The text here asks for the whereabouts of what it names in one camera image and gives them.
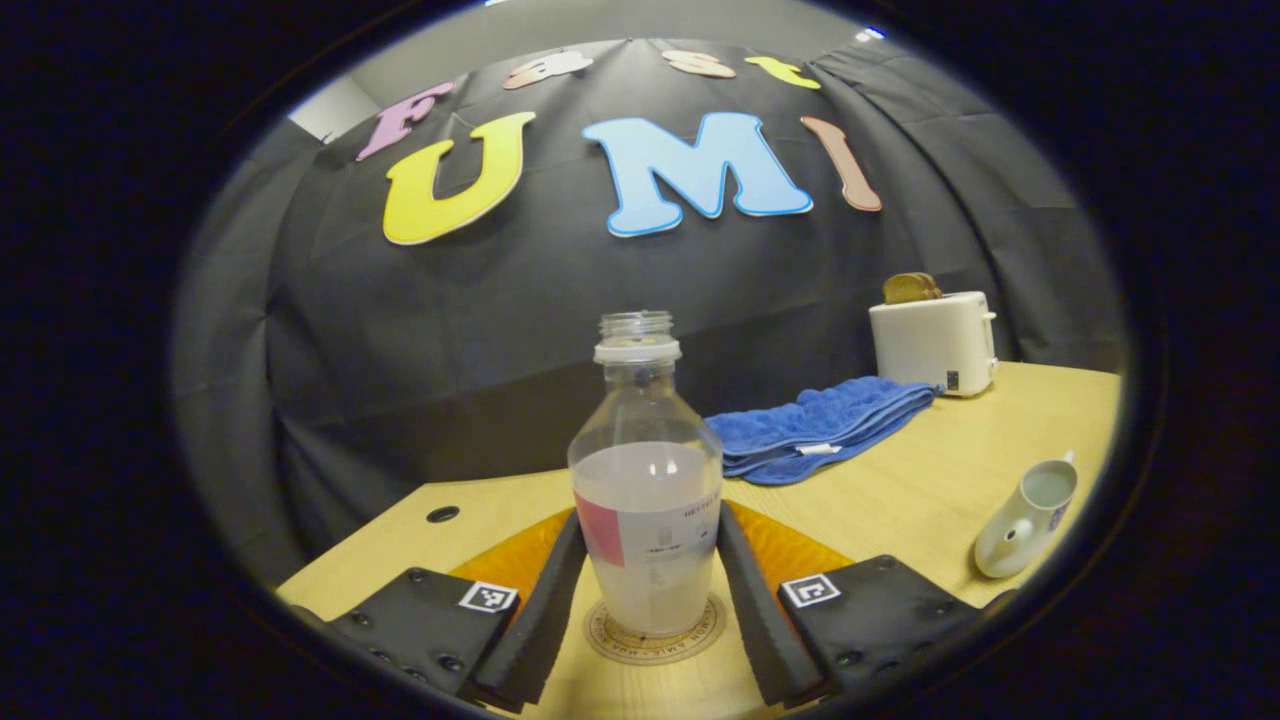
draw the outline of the white pitcher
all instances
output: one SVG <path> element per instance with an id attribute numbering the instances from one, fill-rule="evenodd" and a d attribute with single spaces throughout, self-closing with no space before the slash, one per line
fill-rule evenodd
<path id="1" fill-rule="evenodd" d="M 1018 489 L 973 544 L 978 569 L 991 578 L 1021 571 L 1044 550 L 1075 495 L 1074 451 L 1032 466 Z"/>

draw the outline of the towel tag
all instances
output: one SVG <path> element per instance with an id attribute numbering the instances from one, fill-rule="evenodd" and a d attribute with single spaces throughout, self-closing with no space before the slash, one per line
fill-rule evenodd
<path id="1" fill-rule="evenodd" d="M 840 452 L 838 445 L 828 445 L 826 442 L 819 442 L 818 445 L 797 445 L 796 450 L 800 455 L 835 455 Z"/>

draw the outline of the bottle label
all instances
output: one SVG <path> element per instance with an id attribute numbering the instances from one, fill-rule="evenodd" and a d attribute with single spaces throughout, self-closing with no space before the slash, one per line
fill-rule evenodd
<path id="1" fill-rule="evenodd" d="M 625 512 L 586 500 L 577 491 L 577 516 L 591 560 L 618 568 L 663 562 L 716 544 L 721 488 L 672 510 Z"/>

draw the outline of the foam letter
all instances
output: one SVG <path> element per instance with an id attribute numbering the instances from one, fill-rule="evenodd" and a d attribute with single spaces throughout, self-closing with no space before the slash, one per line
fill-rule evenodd
<path id="1" fill-rule="evenodd" d="M 845 142 L 845 131 L 827 120 L 819 120 L 809 115 L 800 118 L 800 123 L 812 129 L 818 136 L 818 140 L 822 141 L 822 146 L 827 149 L 827 155 L 831 156 L 831 161 L 836 165 L 840 179 L 845 182 L 845 187 L 841 190 L 845 195 L 845 202 L 868 213 L 876 213 L 883 208 L 884 205 L 881 202 L 879 195 L 876 195 L 876 191 L 867 182 L 867 176 L 858 167 L 854 152 L 849 149 L 849 143 Z"/>
<path id="2" fill-rule="evenodd" d="M 662 54 L 671 63 L 672 68 L 685 70 L 695 76 L 707 77 L 735 77 L 732 68 L 726 67 L 718 59 L 705 53 L 687 53 L 685 50 L 667 50 Z"/>
<path id="3" fill-rule="evenodd" d="M 800 77 L 800 68 L 795 65 L 788 65 L 782 60 L 776 60 L 773 58 L 748 58 L 748 63 L 753 65 L 760 65 L 764 72 L 781 79 L 782 82 L 790 82 L 791 85 L 799 85 L 800 87 L 808 87 L 809 90 L 819 90 L 822 86 L 818 81 L 809 79 L 806 77 Z"/>
<path id="4" fill-rule="evenodd" d="M 673 228 L 684 213 L 663 200 L 654 176 L 707 218 L 724 206 L 724 172 L 733 170 L 733 204 L 748 215 L 808 213 L 813 200 L 791 182 L 760 136 L 760 118 L 744 113 L 708 113 L 690 146 L 644 118 L 620 118 L 582 129 L 604 147 L 618 193 L 609 232 L 634 237 Z"/>
<path id="5" fill-rule="evenodd" d="M 471 187 L 444 200 L 434 193 L 440 156 L 453 147 L 452 140 L 429 145 L 392 165 L 387 177 L 383 232 L 396 245 L 420 245 L 474 223 L 493 210 L 520 182 L 525 164 L 522 128 L 534 113 L 516 113 L 479 126 L 471 137 L 484 140 L 480 177 Z"/>
<path id="6" fill-rule="evenodd" d="M 431 106 L 435 105 L 435 96 L 444 95 L 451 90 L 453 90 L 453 83 L 443 82 L 378 113 L 378 127 L 374 128 L 374 136 L 369 138 L 369 145 L 360 151 L 360 155 L 356 155 L 356 161 L 358 163 L 374 152 L 404 140 L 412 129 L 404 127 L 406 123 L 425 118 L 431 111 Z"/>
<path id="7" fill-rule="evenodd" d="M 545 58 L 530 60 L 511 70 L 511 76 L 507 77 L 507 82 L 502 83 L 502 86 L 507 90 L 516 90 L 517 87 L 534 85 L 535 82 L 550 76 L 562 76 L 581 70 L 593 61 L 594 60 L 590 58 L 584 58 L 577 50 L 547 55 Z"/>

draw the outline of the pink label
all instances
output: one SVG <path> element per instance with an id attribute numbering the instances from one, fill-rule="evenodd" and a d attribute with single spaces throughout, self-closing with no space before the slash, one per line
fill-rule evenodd
<path id="1" fill-rule="evenodd" d="M 582 523 L 582 537 L 591 557 L 599 557 L 622 568 L 622 533 L 618 529 L 618 511 L 602 507 L 573 491 L 577 501 L 577 519 Z"/>

